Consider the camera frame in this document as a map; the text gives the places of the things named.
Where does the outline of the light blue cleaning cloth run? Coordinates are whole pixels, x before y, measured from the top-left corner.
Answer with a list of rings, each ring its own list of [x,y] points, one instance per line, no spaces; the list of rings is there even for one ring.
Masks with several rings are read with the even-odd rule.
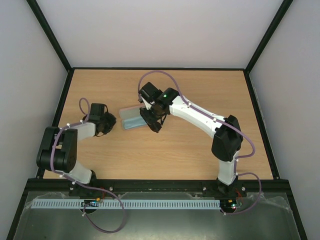
[[[141,116],[127,118],[122,121],[122,126],[124,130],[136,129],[146,125],[147,123]]]

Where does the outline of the black aviator sunglasses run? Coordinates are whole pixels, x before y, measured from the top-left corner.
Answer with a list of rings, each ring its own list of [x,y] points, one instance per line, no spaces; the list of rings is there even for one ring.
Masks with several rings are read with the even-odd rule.
[[[162,128],[163,121],[160,120],[160,121],[149,122],[147,123],[147,125],[153,132],[158,133]]]

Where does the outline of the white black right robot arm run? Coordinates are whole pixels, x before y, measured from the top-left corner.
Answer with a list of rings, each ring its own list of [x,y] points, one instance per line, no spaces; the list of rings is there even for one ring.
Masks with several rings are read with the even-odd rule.
[[[223,117],[209,112],[186,99],[177,90],[165,91],[148,83],[138,91],[138,99],[144,107],[139,113],[148,127],[158,133],[168,115],[179,117],[198,127],[212,138],[212,154],[219,160],[216,190],[229,196],[236,189],[236,157],[243,137],[236,117]]]

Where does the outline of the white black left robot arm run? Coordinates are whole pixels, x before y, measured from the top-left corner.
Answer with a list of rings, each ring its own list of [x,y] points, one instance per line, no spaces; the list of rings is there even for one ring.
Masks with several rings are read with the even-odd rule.
[[[38,150],[37,166],[71,181],[72,185],[99,190],[93,186],[96,173],[77,160],[78,142],[108,134],[116,122],[106,104],[92,103],[79,122],[47,127]]]

